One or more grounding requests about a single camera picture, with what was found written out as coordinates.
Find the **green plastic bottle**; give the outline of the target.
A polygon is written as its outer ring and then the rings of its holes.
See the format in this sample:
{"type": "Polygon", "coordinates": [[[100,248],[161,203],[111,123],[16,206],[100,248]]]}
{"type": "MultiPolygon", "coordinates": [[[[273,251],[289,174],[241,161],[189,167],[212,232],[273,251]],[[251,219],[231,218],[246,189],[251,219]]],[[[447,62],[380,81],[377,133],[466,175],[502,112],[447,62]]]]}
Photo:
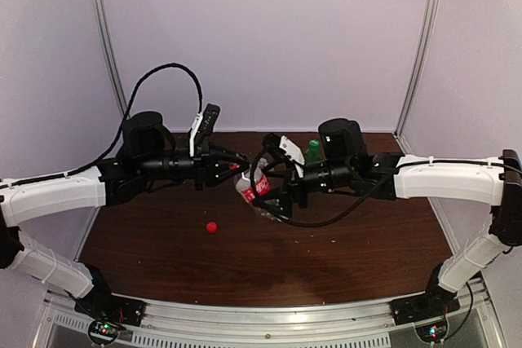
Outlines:
{"type": "Polygon", "coordinates": [[[321,143],[320,147],[317,150],[310,149],[307,147],[307,151],[305,152],[305,162],[307,164],[317,163],[323,160],[323,156],[321,154],[321,143]]]}

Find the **green bottle cap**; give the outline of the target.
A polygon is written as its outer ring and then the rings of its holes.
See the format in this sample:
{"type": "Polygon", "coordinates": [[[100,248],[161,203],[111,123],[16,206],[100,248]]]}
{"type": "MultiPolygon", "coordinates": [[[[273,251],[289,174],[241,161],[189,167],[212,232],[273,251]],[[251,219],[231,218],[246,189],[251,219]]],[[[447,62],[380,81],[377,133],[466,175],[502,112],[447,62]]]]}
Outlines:
{"type": "Polygon", "coordinates": [[[318,140],[310,140],[308,146],[310,149],[317,150],[320,147],[320,142],[318,140]]]}

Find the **red bottle cap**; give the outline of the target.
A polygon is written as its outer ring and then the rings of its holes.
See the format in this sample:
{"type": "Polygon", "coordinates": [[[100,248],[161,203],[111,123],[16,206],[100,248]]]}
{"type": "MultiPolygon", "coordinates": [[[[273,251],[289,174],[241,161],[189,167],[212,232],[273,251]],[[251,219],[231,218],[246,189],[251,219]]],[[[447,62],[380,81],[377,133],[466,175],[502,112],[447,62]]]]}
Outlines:
{"type": "Polygon", "coordinates": [[[218,232],[218,224],[216,222],[208,222],[206,224],[206,230],[209,234],[215,234],[218,232]]]}

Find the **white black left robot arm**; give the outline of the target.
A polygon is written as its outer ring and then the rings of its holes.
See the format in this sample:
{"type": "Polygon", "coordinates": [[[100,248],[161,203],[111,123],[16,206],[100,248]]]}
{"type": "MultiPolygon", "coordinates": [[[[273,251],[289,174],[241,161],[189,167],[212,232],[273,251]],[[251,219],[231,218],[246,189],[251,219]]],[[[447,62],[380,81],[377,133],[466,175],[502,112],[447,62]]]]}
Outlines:
{"type": "Polygon", "coordinates": [[[149,192],[156,181],[197,190],[215,187],[250,167],[245,156],[208,142],[219,116],[210,104],[197,114],[188,147],[178,149],[158,112],[140,112],[122,124],[123,145],[114,158],[71,174],[6,179],[1,183],[1,267],[23,271],[62,288],[101,319],[117,312],[117,300],[101,274],[36,243],[20,224],[73,209],[121,205],[149,192]]]}

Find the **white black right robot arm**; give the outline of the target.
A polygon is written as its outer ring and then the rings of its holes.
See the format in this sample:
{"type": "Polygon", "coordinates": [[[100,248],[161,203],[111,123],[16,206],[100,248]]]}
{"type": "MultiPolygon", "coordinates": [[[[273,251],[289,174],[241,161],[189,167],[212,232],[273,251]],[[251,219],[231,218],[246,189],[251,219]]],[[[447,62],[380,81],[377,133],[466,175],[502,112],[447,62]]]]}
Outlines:
{"type": "Polygon", "coordinates": [[[277,134],[263,138],[260,156],[272,157],[263,167],[268,177],[281,178],[280,187],[254,194],[254,206],[295,226],[293,206],[307,207],[309,194],[334,193],[348,187],[357,198],[347,210],[326,221],[333,224],[369,198],[379,200],[417,197],[469,200],[489,205],[491,223],[475,239],[433,272],[418,309],[435,316],[465,283],[498,255],[521,245],[521,162],[506,149],[501,156],[481,160],[435,158],[380,153],[370,155],[356,121],[335,118],[318,127],[325,159],[305,164],[300,149],[277,134]]]}

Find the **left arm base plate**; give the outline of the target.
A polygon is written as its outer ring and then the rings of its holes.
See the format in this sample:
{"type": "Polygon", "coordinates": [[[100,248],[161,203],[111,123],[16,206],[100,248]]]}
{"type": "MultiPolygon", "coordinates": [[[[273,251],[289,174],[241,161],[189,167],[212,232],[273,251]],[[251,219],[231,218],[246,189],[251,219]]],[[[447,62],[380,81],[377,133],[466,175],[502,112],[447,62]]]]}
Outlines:
{"type": "Polygon", "coordinates": [[[87,295],[72,297],[76,312],[92,319],[109,322],[117,326],[139,327],[142,324],[145,302],[118,295],[87,295]]]}

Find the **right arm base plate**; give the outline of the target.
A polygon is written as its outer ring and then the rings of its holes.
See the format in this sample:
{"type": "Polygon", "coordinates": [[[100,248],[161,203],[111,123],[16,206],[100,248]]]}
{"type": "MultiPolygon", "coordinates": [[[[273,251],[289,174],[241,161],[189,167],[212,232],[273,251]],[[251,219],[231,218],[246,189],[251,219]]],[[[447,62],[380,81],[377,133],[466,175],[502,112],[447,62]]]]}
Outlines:
{"type": "Polygon", "coordinates": [[[448,312],[458,311],[460,303],[455,297],[447,300],[422,293],[392,300],[390,307],[395,324],[402,325],[442,317],[448,312]]]}

